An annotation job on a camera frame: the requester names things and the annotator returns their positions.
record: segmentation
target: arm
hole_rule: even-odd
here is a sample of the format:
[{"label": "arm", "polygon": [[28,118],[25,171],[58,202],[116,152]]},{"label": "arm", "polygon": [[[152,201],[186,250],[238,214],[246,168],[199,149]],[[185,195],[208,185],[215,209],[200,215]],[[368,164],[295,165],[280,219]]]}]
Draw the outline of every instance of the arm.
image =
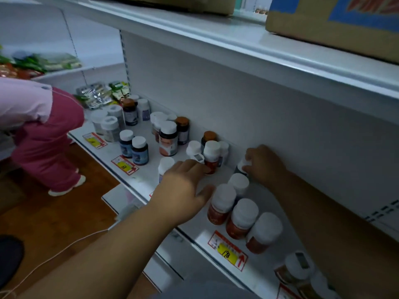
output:
[{"label": "arm", "polygon": [[399,243],[289,172],[264,145],[243,169],[267,187],[320,270],[345,299],[399,298]]},{"label": "arm", "polygon": [[24,292],[20,298],[124,299],[172,229],[194,217],[212,196],[208,185],[196,196],[209,170],[194,160],[177,162],[150,202],[106,235]]}]

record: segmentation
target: white shoe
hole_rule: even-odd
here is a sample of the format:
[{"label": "white shoe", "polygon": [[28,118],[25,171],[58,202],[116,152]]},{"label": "white shoe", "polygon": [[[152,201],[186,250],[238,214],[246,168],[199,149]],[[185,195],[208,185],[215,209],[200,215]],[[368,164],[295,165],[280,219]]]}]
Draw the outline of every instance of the white shoe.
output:
[{"label": "white shoe", "polygon": [[62,191],[62,192],[54,192],[52,190],[49,190],[49,195],[50,196],[62,196],[70,192],[73,188],[76,188],[77,186],[83,185],[83,183],[86,181],[86,176],[81,175],[79,181],[74,185],[72,188],[68,189],[67,191]]}]

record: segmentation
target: hand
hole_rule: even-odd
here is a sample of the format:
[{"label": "hand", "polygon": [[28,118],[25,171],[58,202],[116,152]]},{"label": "hand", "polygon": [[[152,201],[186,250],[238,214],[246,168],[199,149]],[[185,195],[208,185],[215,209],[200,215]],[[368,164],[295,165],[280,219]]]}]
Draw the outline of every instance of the hand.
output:
[{"label": "hand", "polygon": [[243,170],[271,191],[284,183],[288,176],[281,159],[265,145],[247,149],[245,159],[252,161],[252,165],[243,166]]},{"label": "hand", "polygon": [[197,194],[198,182],[209,168],[188,159],[178,161],[157,186],[148,206],[172,228],[192,219],[211,198],[215,186],[207,185]]}]

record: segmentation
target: brown bottle cap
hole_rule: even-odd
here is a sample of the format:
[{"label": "brown bottle cap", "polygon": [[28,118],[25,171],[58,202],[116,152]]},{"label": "brown bottle cap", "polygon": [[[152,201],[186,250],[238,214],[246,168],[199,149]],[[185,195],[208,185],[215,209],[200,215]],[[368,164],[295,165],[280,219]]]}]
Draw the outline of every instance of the brown bottle cap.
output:
[{"label": "brown bottle cap", "polygon": [[125,98],[122,101],[122,105],[123,107],[133,107],[135,106],[134,100],[132,100],[131,98]]},{"label": "brown bottle cap", "polygon": [[206,141],[215,141],[217,138],[217,135],[213,131],[205,131],[203,134],[203,138]]},{"label": "brown bottle cap", "polygon": [[187,126],[188,125],[188,118],[184,116],[178,116],[177,119],[175,119],[175,122],[177,125],[180,126]]}]

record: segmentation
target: person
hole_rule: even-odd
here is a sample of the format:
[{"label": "person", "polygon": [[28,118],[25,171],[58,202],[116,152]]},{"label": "person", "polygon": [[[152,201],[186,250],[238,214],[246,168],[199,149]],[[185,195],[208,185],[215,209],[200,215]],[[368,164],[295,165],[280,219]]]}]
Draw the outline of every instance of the person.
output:
[{"label": "person", "polygon": [[73,95],[29,80],[0,78],[0,129],[16,128],[11,158],[60,196],[86,177],[67,159],[70,130],[83,125],[83,107]]},{"label": "person", "polygon": [[[399,298],[396,241],[288,171],[262,145],[244,167],[277,198],[307,251],[344,299]],[[207,167],[178,161],[149,203],[24,292],[21,299],[124,299],[171,230],[193,218],[215,189],[197,184]],[[154,298],[257,298],[235,286],[182,283]]]}]

